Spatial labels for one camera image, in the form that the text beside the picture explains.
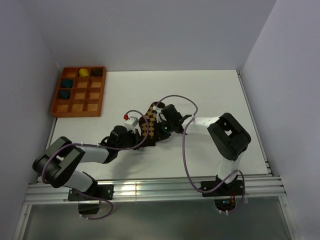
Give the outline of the brown argyle sock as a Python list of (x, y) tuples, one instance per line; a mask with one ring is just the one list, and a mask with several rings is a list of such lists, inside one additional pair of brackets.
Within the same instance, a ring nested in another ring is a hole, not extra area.
[(139, 119), (139, 127), (141, 130), (141, 138), (143, 139), (147, 136), (146, 140), (143, 142), (141, 147), (154, 147), (157, 142), (161, 141), (159, 135), (159, 128), (157, 123), (157, 114), (153, 112), (154, 106), (156, 106), (158, 102), (153, 102), (149, 106), (147, 112), (144, 117), (147, 120), (147, 123), (143, 117)]

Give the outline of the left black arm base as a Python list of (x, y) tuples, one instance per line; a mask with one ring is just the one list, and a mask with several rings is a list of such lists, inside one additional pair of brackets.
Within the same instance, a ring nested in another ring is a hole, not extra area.
[[(67, 200), (69, 202), (78, 202), (78, 213), (82, 218), (88, 220), (101, 220), (109, 215), (114, 210), (114, 205), (110, 202), (114, 195), (114, 185), (113, 184), (97, 184), (90, 187), (86, 192), (81, 192), (72, 188), (69, 193)], [(102, 202), (109, 204), (109, 211), (102, 216), (95, 216), (101, 206)]]

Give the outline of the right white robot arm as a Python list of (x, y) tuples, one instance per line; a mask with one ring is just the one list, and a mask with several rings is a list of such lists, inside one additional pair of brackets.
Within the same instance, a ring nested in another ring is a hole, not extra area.
[(154, 106), (159, 131), (165, 137), (175, 132), (182, 134), (182, 160), (187, 177), (190, 177), (186, 161), (186, 135), (197, 134), (210, 136), (222, 156), (216, 179), (217, 191), (222, 195), (229, 194), (237, 180), (240, 159), (251, 143), (251, 136), (242, 125), (226, 112), (216, 117), (182, 116), (173, 104), (163, 108)]

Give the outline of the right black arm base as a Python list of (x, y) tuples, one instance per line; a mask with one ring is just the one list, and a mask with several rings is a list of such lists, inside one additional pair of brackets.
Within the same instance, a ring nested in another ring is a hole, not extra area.
[(218, 189), (210, 193), (202, 193), (202, 197), (214, 198), (215, 207), (223, 213), (230, 213), (237, 207), (236, 197), (241, 197), (239, 204), (245, 198), (246, 188), (242, 180), (235, 180), (233, 183), (223, 183)]

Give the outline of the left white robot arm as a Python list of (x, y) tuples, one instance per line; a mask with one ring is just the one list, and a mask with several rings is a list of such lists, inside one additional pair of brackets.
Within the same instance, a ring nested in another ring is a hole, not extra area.
[(117, 125), (98, 144), (73, 143), (65, 136), (59, 137), (32, 164), (32, 169), (42, 177), (44, 183), (53, 188), (76, 189), (86, 200), (98, 193), (97, 181), (90, 175), (77, 170), (79, 163), (108, 164), (118, 152), (138, 149), (143, 137), (138, 130), (127, 130)]

